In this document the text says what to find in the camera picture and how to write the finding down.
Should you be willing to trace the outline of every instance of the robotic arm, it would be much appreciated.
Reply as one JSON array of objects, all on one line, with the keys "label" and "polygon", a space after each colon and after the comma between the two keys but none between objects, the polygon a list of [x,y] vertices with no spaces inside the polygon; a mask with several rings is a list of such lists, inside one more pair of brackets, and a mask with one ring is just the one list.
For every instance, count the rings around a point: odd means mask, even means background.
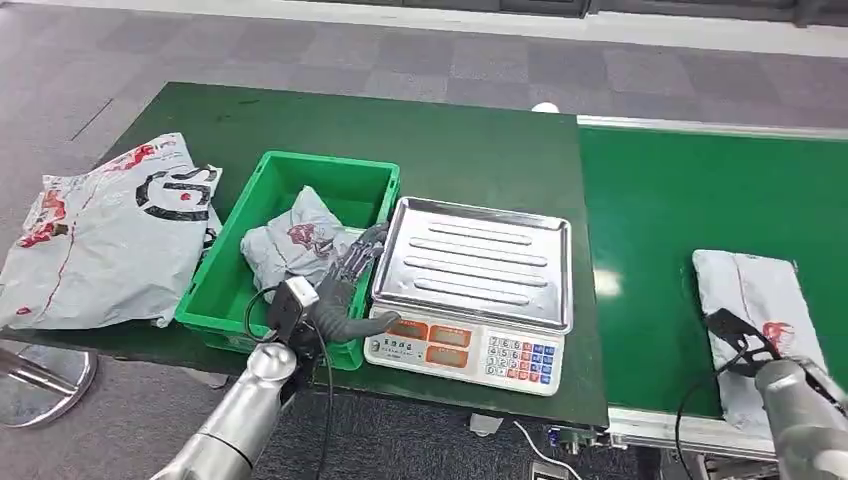
[{"label": "robotic arm", "polygon": [[[848,402],[842,389],[810,360],[781,356],[756,328],[727,310],[707,316],[706,323],[742,355],[729,371],[754,378],[781,478],[848,479]],[[749,350],[750,345],[761,346]]]},{"label": "robotic arm", "polygon": [[377,225],[331,267],[317,292],[303,277],[282,282],[268,311],[274,341],[259,343],[212,415],[152,480],[242,480],[267,445],[296,392],[308,383],[324,341],[345,342],[386,331],[400,316],[347,316],[355,285],[382,253],[388,226]]}]

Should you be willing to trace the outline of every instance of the digital scale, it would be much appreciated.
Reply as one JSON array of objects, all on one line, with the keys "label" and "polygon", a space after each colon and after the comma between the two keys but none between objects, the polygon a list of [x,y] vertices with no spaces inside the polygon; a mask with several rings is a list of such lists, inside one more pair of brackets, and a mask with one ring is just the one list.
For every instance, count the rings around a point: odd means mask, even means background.
[{"label": "digital scale", "polygon": [[369,363],[550,396],[573,326],[571,232],[561,218],[413,197],[398,201],[365,340]]}]

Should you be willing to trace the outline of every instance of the floor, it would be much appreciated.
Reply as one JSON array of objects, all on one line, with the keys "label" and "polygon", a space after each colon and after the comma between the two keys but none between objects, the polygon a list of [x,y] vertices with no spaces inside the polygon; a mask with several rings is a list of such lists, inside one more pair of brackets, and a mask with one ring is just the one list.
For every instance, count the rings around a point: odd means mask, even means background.
[{"label": "floor", "polygon": [[[17,238],[40,175],[85,172],[168,80],[848,128],[843,59],[4,4],[0,251]],[[32,432],[0,431],[0,480],[147,478],[221,395],[177,369],[104,359],[91,394],[65,418]],[[299,401],[257,478],[311,472],[321,400]],[[514,428],[476,439],[463,414],[439,408],[342,397],[337,418],[328,479],[522,478],[530,456]],[[628,452],[574,460],[584,478],[633,478]]]}]

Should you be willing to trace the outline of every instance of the green plastic crate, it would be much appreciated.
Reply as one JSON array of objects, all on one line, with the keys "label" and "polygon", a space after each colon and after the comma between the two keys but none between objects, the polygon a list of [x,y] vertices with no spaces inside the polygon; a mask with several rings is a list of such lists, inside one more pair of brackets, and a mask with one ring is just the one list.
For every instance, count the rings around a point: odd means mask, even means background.
[{"label": "green plastic crate", "polygon": [[[386,221],[400,188],[397,165],[289,152],[266,152],[245,185],[215,245],[180,301],[176,319],[198,333],[207,346],[250,353],[255,343],[244,335],[244,309],[256,293],[253,272],[239,250],[244,234],[289,210],[309,185],[346,227],[367,228]],[[371,269],[359,280],[350,305],[363,318]],[[268,331],[268,305],[257,302],[251,330]],[[362,339],[328,345],[330,364],[340,370],[362,365]]]}]

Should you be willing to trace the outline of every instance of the black logo on bag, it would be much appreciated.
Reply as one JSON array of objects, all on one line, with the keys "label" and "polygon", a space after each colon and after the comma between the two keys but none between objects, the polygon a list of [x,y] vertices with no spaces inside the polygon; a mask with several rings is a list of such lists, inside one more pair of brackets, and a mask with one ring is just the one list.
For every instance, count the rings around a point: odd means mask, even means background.
[{"label": "black logo on bag", "polygon": [[[201,173],[205,177],[196,178]],[[179,222],[200,222],[209,220],[209,201],[212,199],[212,187],[207,184],[215,182],[218,171],[209,167],[197,168],[188,173],[169,174],[159,171],[149,175],[135,190],[135,201],[144,212],[163,220]],[[151,200],[179,195],[181,202],[186,202],[185,210],[169,210],[156,205]]]}]

